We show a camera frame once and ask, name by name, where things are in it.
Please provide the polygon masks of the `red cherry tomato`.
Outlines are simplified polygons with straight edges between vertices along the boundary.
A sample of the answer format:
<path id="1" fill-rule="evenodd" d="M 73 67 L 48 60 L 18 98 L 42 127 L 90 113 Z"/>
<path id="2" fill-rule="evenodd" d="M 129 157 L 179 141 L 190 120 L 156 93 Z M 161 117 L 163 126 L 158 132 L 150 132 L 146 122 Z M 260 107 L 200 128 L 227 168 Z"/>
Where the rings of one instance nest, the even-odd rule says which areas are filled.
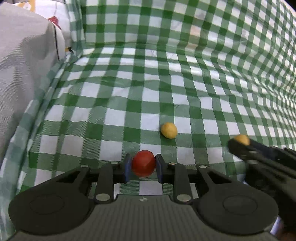
<path id="1" fill-rule="evenodd" d="M 151 151 L 141 150 L 132 159 L 132 171 L 140 178 L 150 176 L 155 167 L 156 159 Z"/>

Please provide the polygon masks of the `yellow longan fruit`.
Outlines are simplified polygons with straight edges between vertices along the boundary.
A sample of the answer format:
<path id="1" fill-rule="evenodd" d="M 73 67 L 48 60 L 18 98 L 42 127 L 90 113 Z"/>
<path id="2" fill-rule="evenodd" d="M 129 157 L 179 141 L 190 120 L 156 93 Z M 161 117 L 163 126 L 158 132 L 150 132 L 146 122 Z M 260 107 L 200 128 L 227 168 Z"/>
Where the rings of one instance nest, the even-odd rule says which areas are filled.
<path id="1" fill-rule="evenodd" d="M 236 135 L 234 137 L 234 140 L 236 140 L 237 142 L 239 142 L 245 146 L 250 145 L 250 138 L 247 135 L 243 135 L 243 134 Z"/>
<path id="2" fill-rule="evenodd" d="M 174 139 L 178 134 L 178 130 L 174 123 L 167 122 L 161 126 L 161 134 L 168 139 Z"/>

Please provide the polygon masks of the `green white checkered cloth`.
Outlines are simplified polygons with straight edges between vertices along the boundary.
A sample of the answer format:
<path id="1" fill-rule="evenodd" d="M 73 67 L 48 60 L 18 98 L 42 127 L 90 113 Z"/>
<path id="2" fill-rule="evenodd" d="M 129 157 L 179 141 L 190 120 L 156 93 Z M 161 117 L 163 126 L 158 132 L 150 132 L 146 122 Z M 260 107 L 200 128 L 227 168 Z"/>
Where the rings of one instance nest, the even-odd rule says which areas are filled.
<path id="1" fill-rule="evenodd" d="M 295 148 L 295 11 L 284 1 L 66 7 L 70 53 L 42 78 L 1 165 L 1 240 L 15 232 L 18 193 L 81 165 L 149 150 L 240 179 L 230 138 Z"/>

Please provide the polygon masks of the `grey patterned pillow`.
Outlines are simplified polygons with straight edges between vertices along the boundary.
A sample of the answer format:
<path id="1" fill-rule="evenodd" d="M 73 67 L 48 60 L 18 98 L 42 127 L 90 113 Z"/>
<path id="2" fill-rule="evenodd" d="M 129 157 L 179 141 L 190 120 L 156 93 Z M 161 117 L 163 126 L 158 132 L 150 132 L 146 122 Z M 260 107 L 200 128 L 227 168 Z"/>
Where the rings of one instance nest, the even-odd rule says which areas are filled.
<path id="1" fill-rule="evenodd" d="M 1 1 L 1 158 L 41 79 L 71 46 L 65 1 Z"/>

